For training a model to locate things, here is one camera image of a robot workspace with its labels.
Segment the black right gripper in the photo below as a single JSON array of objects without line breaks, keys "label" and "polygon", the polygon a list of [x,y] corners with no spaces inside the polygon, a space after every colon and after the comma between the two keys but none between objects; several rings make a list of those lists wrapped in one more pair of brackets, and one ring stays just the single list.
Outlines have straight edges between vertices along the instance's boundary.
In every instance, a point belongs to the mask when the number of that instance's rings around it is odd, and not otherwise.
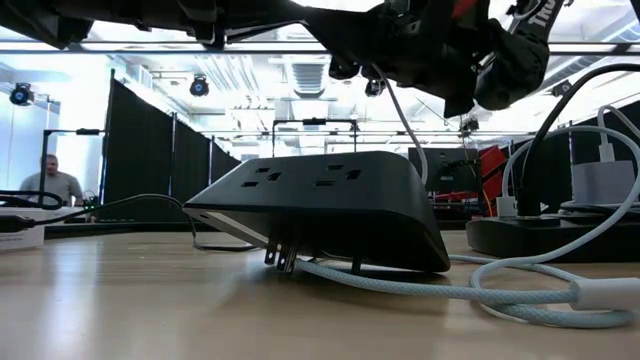
[{"label": "black right gripper", "polygon": [[384,0],[358,11],[305,9],[305,27],[332,54],[329,75],[361,75],[445,102],[444,116],[474,106],[476,66],[490,52],[491,0]]}]

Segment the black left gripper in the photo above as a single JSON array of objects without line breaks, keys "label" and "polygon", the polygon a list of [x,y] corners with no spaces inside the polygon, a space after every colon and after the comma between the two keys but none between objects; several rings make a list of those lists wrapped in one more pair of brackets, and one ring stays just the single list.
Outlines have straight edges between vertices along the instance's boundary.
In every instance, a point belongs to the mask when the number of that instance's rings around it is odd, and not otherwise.
[{"label": "black left gripper", "polygon": [[223,50],[226,44],[300,21],[300,6],[290,0],[177,0],[177,3],[195,39],[213,50]]}]

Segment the black outlet wall tap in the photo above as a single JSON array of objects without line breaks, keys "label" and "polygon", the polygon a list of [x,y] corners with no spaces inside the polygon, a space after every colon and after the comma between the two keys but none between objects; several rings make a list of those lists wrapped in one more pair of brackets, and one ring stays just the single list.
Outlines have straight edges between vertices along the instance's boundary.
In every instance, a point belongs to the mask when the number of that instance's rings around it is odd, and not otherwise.
[{"label": "black outlet wall tap", "polygon": [[273,251],[446,272],[450,260],[419,173],[384,151],[259,158],[188,200],[192,218]]}]

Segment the black monitor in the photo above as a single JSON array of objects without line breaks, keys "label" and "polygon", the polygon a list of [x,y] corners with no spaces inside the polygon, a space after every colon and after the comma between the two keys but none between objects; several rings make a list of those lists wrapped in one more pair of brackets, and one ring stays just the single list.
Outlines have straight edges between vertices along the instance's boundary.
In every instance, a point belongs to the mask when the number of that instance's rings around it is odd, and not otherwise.
[{"label": "black monitor", "polygon": [[479,192],[479,155],[476,149],[424,148],[423,151],[428,165],[425,185],[428,192]]}]

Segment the red cabinet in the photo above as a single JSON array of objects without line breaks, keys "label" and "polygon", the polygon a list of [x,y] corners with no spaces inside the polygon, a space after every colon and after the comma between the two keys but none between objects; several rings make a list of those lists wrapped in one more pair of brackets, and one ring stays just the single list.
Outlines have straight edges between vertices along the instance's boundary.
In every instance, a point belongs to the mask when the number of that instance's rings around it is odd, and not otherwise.
[{"label": "red cabinet", "polygon": [[490,201],[502,195],[503,170],[507,161],[507,153],[499,146],[480,151],[482,187]]}]

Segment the red tool cart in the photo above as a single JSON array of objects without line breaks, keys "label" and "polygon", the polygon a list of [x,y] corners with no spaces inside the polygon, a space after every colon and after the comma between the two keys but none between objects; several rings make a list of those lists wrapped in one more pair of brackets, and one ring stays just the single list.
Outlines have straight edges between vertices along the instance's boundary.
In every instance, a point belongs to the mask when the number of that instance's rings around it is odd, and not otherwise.
[{"label": "red tool cart", "polygon": [[435,217],[442,221],[469,221],[483,214],[482,203],[475,192],[436,194],[432,206]]}]

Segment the black power strip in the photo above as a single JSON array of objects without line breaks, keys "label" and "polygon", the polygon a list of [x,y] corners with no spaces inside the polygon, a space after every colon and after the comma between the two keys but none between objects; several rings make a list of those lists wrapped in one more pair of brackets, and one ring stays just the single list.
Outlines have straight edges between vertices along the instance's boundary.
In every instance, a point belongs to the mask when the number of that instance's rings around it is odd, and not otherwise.
[{"label": "black power strip", "polygon": [[[497,258],[526,257],[560,248],[600,225],[603,215],[546,215],[537,219],[490,217],[466,224],[469,246]],[[640,262],[640,215],[626,215],[612,228],[558,263]]]}]

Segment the person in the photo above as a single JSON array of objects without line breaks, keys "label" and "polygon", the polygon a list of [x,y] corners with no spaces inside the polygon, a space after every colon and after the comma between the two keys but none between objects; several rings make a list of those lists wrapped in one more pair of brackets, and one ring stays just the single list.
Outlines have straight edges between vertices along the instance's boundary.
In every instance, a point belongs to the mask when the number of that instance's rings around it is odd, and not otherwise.
[{"label": "person", "polygon": [[[41,173],[35,173],[25,178],[19,190],[38,191]],[[58,158],[53,154],[46,155],[44,191],[59,196],[64,206],[83,205],[83,191],[76,177],[62,172],[58,168]]]}]

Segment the white power strip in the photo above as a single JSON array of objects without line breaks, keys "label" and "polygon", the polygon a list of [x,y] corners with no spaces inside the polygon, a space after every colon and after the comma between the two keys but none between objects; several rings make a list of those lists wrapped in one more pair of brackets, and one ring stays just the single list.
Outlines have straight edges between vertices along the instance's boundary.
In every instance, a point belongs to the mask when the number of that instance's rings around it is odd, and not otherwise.
[{"label": "white power strip", "polygon": [[[27,219],[48,220],[79,210],[79,207],[62,207],[58,210],[0,207],[0,217],[17,215]],[[70,237],[72,228],[75,225],[86,223],[87,216],[81,215],[72,219],[45,225],[44,227],[40,226],[20,232],[0,232],[0,252],[41,247],[45,240]]]}]

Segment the black table edge rail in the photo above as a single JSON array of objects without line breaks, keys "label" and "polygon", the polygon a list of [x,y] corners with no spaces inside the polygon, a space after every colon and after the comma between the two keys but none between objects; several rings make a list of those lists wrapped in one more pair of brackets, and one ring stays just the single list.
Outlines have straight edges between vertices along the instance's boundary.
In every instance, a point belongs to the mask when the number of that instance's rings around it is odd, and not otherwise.
[{"label": "black table edge rail", "polygon": [[47,225],[44,239],[75,238],[137,232],[190,232],[186,222],[118,222],[118,223],[69,223]]}]

